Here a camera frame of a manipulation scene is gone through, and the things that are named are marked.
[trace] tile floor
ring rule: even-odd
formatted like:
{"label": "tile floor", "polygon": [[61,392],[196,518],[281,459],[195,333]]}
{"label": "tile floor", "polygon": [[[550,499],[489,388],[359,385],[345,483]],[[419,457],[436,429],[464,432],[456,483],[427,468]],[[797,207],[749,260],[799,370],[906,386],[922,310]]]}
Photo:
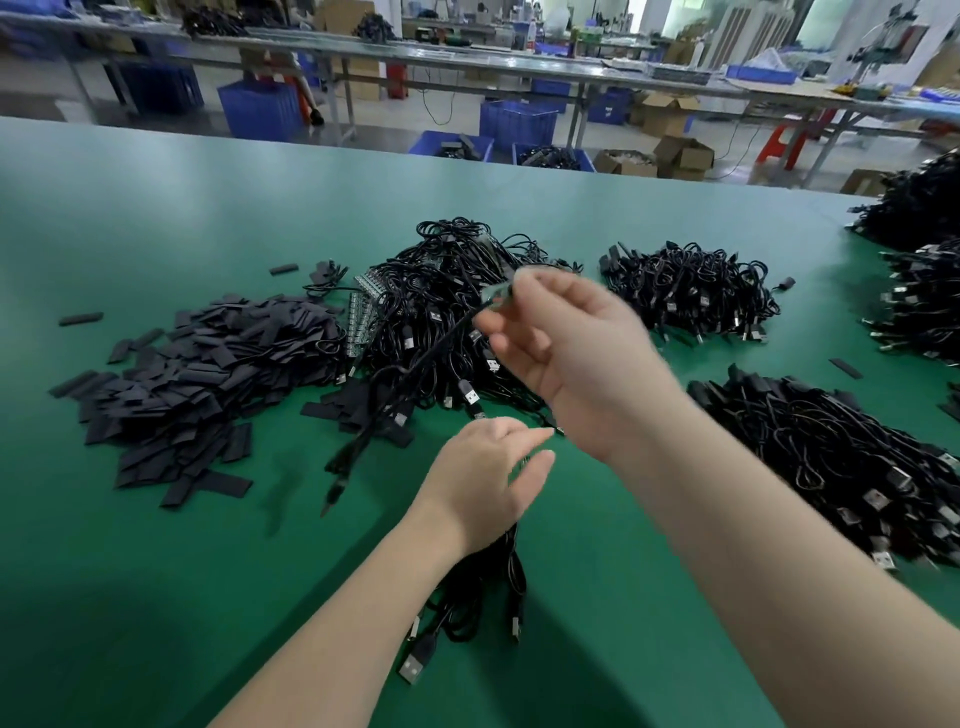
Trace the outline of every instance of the tile floor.
{"label": "tile floor", "polygon": [[[100,123],[130,126],[166,132],[228,136],[226,119],[216,89],[239,78],[238,71],[197,66],[197,77],[204,96],[203,110],[186,117],[142,118],[129,115],[121,107],[107,80],[103,66],[97,61],[79,64],[84,85],[93,99]],[[453,81],[454,71],[434,70],[433,79],[442,74],[444,82]],[[0,56],[0,114],[37,119],[84,122],[85,113],[78,103],[79,93],[66,63],[62,61],[26,61],[14,56]],[[357,137],[348,143],[362,149],[404,153],[420,132],[446,130],[477,133],[480,104],[483,97],[466,93],[411,90],[404,100],[379,102],[357,101],[354,104]],[[342,120],[347,118],[346,104],[339,100]],[[556,142],[565,142],[571,113],[558,117],[554,135]],[[717,156],[709,175],[716,182],[769,183],[776,160],[754,166],[754,160],[768,138],[770,128],[739,126],[729,121],[696,120],[692,135],[712,147]],[[307,130],[296,139],[299,143],[326,145],[332,134],[324,130]],[[588,124],[584,148],[592,156],[599,149],[639,149],[652,152],[658,140],[641,133],[636,127]],[[820,144],[807,142],[797,168],[777,183],[788,183],[801,175],[819,153]],[[913,167],[936,154],[936,151],[912,139],[861,138],[845,134],[827,159],[812,189],[837,191],[856,167],[897,170]]]}

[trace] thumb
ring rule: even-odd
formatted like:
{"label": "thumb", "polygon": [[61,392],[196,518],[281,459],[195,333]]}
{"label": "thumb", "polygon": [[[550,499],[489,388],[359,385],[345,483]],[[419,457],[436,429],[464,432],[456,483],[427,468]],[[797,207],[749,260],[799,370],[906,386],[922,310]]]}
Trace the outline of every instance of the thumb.
{"label": "thumb", "polygon": [[520,321],[539,328],[553,342],[568,339],[589,324],[586,313],[546,288],[528,268],[516,272],[513,290]]}
{"label": "thumb", "polygon": [[520,475],[516,477],[507,489],[507,498],[510,499],[514,521],[519,521],[530,504],[543,490],[543,483],[550,475],[557,454],[553,450],[542,449],[526,464]]}

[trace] green table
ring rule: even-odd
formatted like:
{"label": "green table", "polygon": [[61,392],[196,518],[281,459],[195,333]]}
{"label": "green table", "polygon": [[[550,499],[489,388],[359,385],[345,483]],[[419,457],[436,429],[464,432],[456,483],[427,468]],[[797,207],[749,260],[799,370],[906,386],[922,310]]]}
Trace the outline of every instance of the green table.
{"label": "green table", "polygon": [[[853,202],[0,119],[2,722],[204,725],[360,563],[465,423],[418,412],[414,445],[374,443],[321,522],[324,462],[347,435],[299,416],[319,394],[305,388],[255,419],[254,457],[230,468],[254,479],[246,499],[200,493],[168,513],[160,489],[111,490],[116,450],[85,448],[75,404],[46,390],[102,367],[116,340],[169,327],[179,308],[305,282],[272,279],[272,266],[333,258],[364,270],[416,242],[421,220],[526,232],[592,275],[617,240],[647,251],[697,240],[767,261],[774,282],[797,280],[770,343],[671,344],[678,376],[720,378],[732,361],[796,375],[960,450],[960,427],[935,408],[949,370],[876,352],[857,323],[889,280],[877,248],[842,228]],[[57,327],[88,310],[106,318]],[[780,725],[662,536],[604,468],[567,442],[556,449],[519,532],[531,588],[521,645],[490,600],[474,643],[443,642],[413,689],[388,680],[373,724]],[[903,578],[960,619],[956,570]]]}

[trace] person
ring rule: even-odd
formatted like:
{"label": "person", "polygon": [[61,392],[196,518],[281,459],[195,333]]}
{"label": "person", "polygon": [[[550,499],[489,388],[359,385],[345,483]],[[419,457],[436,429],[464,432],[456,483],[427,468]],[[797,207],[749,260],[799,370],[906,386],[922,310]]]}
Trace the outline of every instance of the person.
{"label": "person", "polygon": [[[254,24],[285,27],[283,8],[278,0],[238,0],[237,10],[243,15],[245,20]],[[261,68],[268,64],[273,64],[278,68],[300,68],[297,57],[287,51],[270,51],[269,61],[267,51],[260,51],[255,48],[240,49],[240,63],[243,65],[244,81],[253,81],[256,79],[255,68]],[[316,99],[313,98],[313,90],[310,84],[303,76],[294,76],[297,84],[297,90],[306,105],[310,107],[310,123],[315,127],[324,125],[324,116],[320,113],[320,107],[317,106]]]}
{"label": "person", "polygon": [[[699,409],[629,306],[521,269],[513,298],[475,324],[652,517],[787,725],[958,724],[960,632]],[[465,426],[399,524],[212,725],[366,725],[434,587],[540,493],[549,449],[508,477],[550,435],[512,418]]]}

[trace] usb connector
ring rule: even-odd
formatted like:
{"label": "usb connector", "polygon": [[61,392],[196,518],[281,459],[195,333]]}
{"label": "usb connector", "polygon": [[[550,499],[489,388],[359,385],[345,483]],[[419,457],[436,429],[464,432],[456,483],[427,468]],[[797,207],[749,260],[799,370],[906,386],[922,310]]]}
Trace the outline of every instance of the usb connector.
{"label": "usb connector", "polygon": [[430,663],[433,653],[437,651],[437,635],[433,632],[424,632],[414,642],[406,658],[400,664],[397,673],[411,685],[420,680],[420,675]]}

